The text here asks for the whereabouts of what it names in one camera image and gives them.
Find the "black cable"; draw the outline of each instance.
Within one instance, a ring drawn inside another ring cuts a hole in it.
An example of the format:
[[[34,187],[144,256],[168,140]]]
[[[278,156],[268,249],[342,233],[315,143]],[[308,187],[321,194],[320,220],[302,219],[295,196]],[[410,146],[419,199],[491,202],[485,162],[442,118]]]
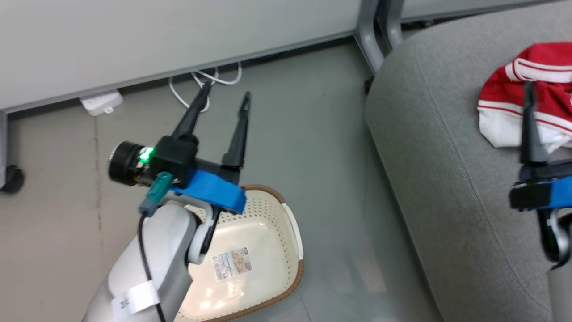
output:
[[[151,270],[149,269],[149,263],[147,262],[147,255],[145,254],[145,245],[143,245],[143,220],[144,216],[139,218],[139,223],[137,224],[137,240],[139,242],[139,252],[141,253],[141,260],[143,261],[143,268],[145,269],[145,275],[147,275],[147,280],[150,281]],[[157,314],[159,314],[159,320],[161,322],[166,322],[165,315],[163,315],[163,310],[161,309],[161,302],[155,304],[157,309]]]

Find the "red and white clothing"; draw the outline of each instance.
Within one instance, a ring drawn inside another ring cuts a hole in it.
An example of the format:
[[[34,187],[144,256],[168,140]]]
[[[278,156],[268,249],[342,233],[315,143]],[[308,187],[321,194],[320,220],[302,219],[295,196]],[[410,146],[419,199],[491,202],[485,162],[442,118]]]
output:
[[[572,42],[535,44],[496,70],[479,97],[479,129],[494,147],[521,144],[524,82],[536,80],[536,118],[549,152],[572,147]]]

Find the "teal connector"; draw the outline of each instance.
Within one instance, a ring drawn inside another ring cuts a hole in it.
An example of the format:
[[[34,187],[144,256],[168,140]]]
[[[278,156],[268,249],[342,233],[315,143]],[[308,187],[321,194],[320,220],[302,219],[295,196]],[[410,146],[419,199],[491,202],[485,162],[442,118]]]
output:
[[[152,217],[163,197],[173,186],[173,175],[161,172],[149,188],[145,200],[139,205],[139,213],[145,217]]]

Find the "green led light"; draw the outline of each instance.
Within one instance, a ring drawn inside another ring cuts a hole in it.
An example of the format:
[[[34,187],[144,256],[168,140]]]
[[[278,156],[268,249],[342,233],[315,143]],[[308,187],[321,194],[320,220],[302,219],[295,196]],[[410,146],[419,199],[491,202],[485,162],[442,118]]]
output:
[[[143,153],[139,156],[139,160],[143,163],[149,163],[149,159],[151,158],[151,153],[155,150],[154,147],[146,148]]]

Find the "white cable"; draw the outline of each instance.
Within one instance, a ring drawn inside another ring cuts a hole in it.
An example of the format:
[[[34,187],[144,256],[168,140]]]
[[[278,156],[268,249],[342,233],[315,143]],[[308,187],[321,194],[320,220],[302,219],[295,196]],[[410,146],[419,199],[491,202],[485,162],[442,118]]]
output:
[[[211,76],[205,72],[202,71],[197,71],[197,72],[191,72],[191,76],[193,76],[194,81],[197,83],[198,87],[202,88],[205,83],[203,83],[200,79],[198,79],[197,73],[210,79],[211,85],[215,85],[216,83],[222,84],[222,85],[235,85],[237,84],[240,79],[243,76],[243,67],[240,64],[240,62],[238,62],[238,66],[239,66],[239,71],[236,74],[236,78],[232,81],[225,81],[219,78],[219,68],[215,67],[214,68],[214,76]],[[171,89],[171,92],[173,92],[173,95],[175,95],[175,97],[177,98],[177,100],[179,100],[179,102],[181,102],[182,105],[184,105],[186,108],[189,108],[190,105],[189,103],[187,103],[175,90],[175,87],[173,86],[173,76],[169,77],[169,88]],[[207,109],[209,109],[210,106],[210,95],[206,97],[206,105],[205,108],[202,109],[201,113],[205,112]]]

